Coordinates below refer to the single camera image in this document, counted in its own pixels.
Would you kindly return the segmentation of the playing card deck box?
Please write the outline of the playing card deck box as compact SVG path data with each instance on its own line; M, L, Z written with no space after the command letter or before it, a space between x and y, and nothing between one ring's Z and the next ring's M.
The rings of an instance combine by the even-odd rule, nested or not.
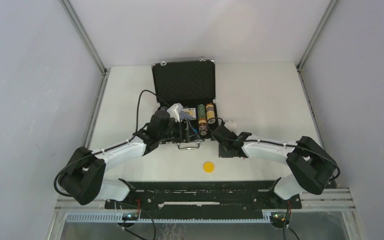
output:
M179 114L182 120L196 120L197 109L196 108L183 108Z

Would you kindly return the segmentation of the yellow round button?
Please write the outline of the yellow round button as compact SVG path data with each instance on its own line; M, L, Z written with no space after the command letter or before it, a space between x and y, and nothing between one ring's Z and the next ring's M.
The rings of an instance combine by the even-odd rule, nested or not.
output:
M206 161L203 163L202 169L205 173L212 173L215 170L215 165L211 161Z

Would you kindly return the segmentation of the yellow chip stack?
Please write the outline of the yellow chip stack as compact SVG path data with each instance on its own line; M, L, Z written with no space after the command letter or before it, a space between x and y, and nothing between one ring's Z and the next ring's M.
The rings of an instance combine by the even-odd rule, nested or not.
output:
M216 112L213 103L208 103L205 106L206 118L208 124L214 124L216 122Z

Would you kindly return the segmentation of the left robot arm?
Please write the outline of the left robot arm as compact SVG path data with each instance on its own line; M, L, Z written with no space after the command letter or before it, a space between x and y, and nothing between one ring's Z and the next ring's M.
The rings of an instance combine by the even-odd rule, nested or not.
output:
M56 174L54 190L61 196L73 198L82 206L94 200L114 200L129 209L137 200L133 188L125 180L109 179L108 170L148 155L160 143L183 143L188 131L197 139L200 138L190 120L177 121L167 111L157 110L150 121L126 141L97 150L78 147L66 166Z

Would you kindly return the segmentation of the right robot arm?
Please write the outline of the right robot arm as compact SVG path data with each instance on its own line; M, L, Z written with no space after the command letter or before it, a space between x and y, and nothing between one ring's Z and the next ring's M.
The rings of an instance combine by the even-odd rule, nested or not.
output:
M233 157L259 158L288 166L291 173L280 177L269 194L269 203L282 208L303 192L321 195L341 171L336 161L311 137L297 141L263 139L250 132L239 135L224 125L211 132L219 146Z

